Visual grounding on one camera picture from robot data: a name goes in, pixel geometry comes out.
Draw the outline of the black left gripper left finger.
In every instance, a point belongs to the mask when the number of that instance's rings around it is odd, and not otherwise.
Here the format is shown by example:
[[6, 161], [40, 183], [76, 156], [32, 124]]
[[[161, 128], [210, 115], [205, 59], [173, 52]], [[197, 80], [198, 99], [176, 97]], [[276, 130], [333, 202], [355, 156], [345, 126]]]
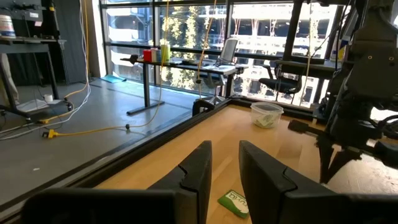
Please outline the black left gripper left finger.
[[149, 187], [161, 193], [154, 211], [160, 224], [206, 224], [212, 178], [212, 143], [203, 141]]

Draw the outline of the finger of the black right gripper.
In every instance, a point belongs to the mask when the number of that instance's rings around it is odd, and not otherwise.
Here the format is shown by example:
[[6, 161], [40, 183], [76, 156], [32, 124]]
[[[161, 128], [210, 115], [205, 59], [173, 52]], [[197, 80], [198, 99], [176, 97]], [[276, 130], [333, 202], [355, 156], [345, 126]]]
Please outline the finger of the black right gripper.
[[342, 151], [338, 151], [334, 159], [332, 160], [329, 168], [328, 168], [328, 180], [330, 180], [343, 166], [345, 166], [348, 162], [354, 160], [360, 160], [361, 153], [351, 151], [349, 149], [344, 149]]
[[325, 139], [318, 139], [317, 147], [320, 155], [320, 183], [328, 183], [331, 178], [330, 162], [334, 148], [332, 143]]

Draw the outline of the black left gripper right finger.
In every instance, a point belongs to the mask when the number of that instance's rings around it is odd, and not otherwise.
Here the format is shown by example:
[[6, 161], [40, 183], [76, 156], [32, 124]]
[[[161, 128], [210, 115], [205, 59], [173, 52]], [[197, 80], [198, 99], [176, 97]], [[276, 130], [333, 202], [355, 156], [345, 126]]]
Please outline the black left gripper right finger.
[[239, 142], [241, 183], [253, 224], [349, 224], [347, 196], [305, 177], [255, 146]]

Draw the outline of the green sweetener packet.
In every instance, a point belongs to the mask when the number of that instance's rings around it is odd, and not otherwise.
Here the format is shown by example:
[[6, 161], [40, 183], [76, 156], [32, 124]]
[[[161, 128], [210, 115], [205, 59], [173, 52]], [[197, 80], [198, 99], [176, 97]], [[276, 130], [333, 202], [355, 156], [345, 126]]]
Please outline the green sweetener packet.
[[272, 128], [275, 123], [275, 116], [273, 114], [262, 114], [254, 122], [261, 128]]
[[240, 218], [249, 215], [246, 198], [234, 190], [229, 190], [218, 199], [218, 203]]

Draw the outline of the black corner clamp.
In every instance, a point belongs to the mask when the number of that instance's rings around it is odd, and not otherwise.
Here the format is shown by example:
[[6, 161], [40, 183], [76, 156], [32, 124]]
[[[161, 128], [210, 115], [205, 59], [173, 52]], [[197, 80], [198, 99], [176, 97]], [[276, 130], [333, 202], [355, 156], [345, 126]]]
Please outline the black corner clamp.
[[196, 116], [202, 112], [211, 111], [215, 108], [213, 103], [206, 100], [198, 99], [193, 103], [192, 116]]

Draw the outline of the clear plastic container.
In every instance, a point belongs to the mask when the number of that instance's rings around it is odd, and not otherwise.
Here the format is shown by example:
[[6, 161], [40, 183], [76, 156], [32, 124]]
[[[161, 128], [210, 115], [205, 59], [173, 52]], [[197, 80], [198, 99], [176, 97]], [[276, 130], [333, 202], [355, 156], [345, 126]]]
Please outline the clear plastic container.
[[251, 121], [255, 124], [254, 120], [262, 114], [273, 114], [275, 116], [274, 127], [276, 127], [280, 121], [282, 114], [284, 113], [283, 107], [273, 104], [273, 103], [265, 103], [265, 102], [257, 102], [251, 104]]

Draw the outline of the black office chair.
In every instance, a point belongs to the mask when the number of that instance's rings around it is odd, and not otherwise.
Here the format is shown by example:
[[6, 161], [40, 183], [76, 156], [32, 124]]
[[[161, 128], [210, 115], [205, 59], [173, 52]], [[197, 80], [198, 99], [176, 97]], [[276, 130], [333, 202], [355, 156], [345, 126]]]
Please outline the black office chair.
[[267, 70], [268, 78], [260, 78], [259, 82], [273, 91], [276, 91], [276, 98], [279, 93], [290, 96], [292, 104], [295, 95], [302, 89], [302, 76], [304, 67], [299, 62], [287, 60], [273, 60], [269, 65], [262, 65]]

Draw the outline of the black standing desk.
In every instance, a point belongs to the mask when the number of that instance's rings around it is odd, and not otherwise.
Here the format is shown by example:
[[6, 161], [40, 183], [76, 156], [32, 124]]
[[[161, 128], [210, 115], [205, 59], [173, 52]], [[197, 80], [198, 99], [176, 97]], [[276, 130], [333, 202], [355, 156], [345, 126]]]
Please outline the black standing desk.
[[[138, 108], [135, 110], [127, 111], [127, 115], [134, 115], [137, 113], [141, 113], [145, 110], [154, 108], [156, 106], [160, 106], [165, 102], [162, 100], [157, 100], [157, 104], [150, 103], [150, 94], [149, 94], [149, 80], [148, 80], [148, 72], [147, 66], [162, 66], [160, 62], [148, 62], [143, 59], [137, 58], [135, 55], [131, 55], [129, 58], [122, 58], [123, 61], [130, 62], [131, 64], [141, 63], [143, 64], [143, 73], [144, 73], [144, 104], [145, 106], [142, 108]], [[177, 68], [182, 70], [196, 70], [199, 73], [200, 78], [207, 79], [207, 82], [210, 85], [215, 86], [215, 93], [213, 96], [202, 98], [201, 100], [210, 105], [217, 105], [224, 101], [225, 98], [231, 95], [232, 83], [233, 83], [233, 75], [238, 75], [243, 73], [245, 69], [248, 68], [246, 65], [220, 65], [219, 67], [215, 66], [207, 66], [207, 67], [199, 67], [198, 65], [185, 65], [181, 63], [170, 62], [164, 64], [164, 67], [168, 68]]]

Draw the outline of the teal floor mat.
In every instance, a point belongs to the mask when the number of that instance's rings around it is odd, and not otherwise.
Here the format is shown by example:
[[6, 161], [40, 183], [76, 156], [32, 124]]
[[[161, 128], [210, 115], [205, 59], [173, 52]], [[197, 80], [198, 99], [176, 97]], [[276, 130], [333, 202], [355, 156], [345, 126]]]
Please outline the teal floor mat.
[[127, 81], [125, 78], [122, 78], [118, 75], [105, 75], [104, 77], [101, 77], [101, 79], [108, 83], [120, 83]]

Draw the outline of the yellow-green cylinder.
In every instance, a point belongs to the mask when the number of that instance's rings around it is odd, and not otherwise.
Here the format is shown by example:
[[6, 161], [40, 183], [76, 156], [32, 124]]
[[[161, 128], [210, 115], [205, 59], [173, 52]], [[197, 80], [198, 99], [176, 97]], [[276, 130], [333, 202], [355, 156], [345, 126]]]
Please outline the yellow-green cylinder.
[[160, 61], [162, 63], [170, 62], [170, 45], [169, 44], [162, 44], [160, 46]]

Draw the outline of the grey office chair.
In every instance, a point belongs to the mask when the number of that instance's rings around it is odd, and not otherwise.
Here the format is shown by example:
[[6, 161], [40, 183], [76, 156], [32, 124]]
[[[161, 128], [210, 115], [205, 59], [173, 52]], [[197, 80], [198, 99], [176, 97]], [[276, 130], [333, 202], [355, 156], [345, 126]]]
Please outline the grey office chair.
[[201, 81], [205, 82], [205, 85], [209, 88], [214, 89], [214, 95], [202, 98], [214, 105], [221, 103], [224, 97], [220, 96], [220, 90], [224, 85], [230, 82], [228, 79], [233, 78], [235, 74], [242, 74], [245, 69], [248, 68], [247, 65], [240, 65], [233, 62], [234, 54], [236, 51], [236, 46], [238, 44], [237, 38], [228, 38], [224, 42], [221, 55], [212, 65], [204, 65], [203, 69], [206, 72], [199, 72], [199, 78], [197, 78], [197, 83]]

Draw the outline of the black side table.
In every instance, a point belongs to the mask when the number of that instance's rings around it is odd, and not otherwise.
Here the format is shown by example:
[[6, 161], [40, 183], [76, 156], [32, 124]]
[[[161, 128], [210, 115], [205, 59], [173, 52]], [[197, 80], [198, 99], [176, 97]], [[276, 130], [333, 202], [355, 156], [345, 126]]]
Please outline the black side table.
[[[50, 54], [49, 45], [57, 43], [61, 49], [65, 40], [56, 39], [39, 39], [30, 37], [16, 37], [15, 39], [10, 39], [6, 37], [0, 37], [0, 54], [32, 54], [32, 53], [46, 53], [48, 58], [48, 65], [50, 69], [50, 83], [53, 91], [53, 96], [58, 100], [59, 94], [57, 89], [57, 82], [55, 79], [55, 72], [53, 69], [52, 56]], [[0, 60], [0, 77], [3, 82], [3, 87], [6, 91], [7, 99], [9, 101], [9, 106], [0, 105], [0, 110], [4, 110], [25, 119], [31, 119], [31, 115], [27, 112], [23, 112], [17, 109], [14, 98], [11, 93], [10, 84], [7, 80], [5, 70], [2, 67]]]

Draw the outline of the white bucket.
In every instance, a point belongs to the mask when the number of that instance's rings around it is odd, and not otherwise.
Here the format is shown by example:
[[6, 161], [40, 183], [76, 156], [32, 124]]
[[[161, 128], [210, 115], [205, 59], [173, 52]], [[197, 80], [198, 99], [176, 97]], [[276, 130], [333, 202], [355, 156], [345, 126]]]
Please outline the white bucket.
[[10, 39], [16, 38], [11, 16], [0, 14], [0, 36]]

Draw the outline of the black aluminium table frame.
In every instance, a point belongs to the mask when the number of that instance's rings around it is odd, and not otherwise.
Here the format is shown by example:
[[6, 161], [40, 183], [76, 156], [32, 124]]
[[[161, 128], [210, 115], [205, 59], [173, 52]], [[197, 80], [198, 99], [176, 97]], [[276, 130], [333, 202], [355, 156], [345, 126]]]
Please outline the black aluminium table frame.
[[203, 112], [110, 158], [95, 170], [70, 182], [68, 187], [102, 189], [146, 189], [172, 170], [202, 141], [210, 140], [213, 147], [213, 171], [208, 224], [250, 223], [239, 218], [217, 199], [228, 190], [243, 191], [238, 149], [240, 140], [248, 140], [270, 155], [308, 178], [320, 178], [320, 159], [315, 139], [288, 130], [290, 120], [299, 118], [308, 123], [307, 108], [284, 104], [279, 125], [262, 129], [251, 122], [250, 105], [254, 99], [234, 96], [209, 112]]

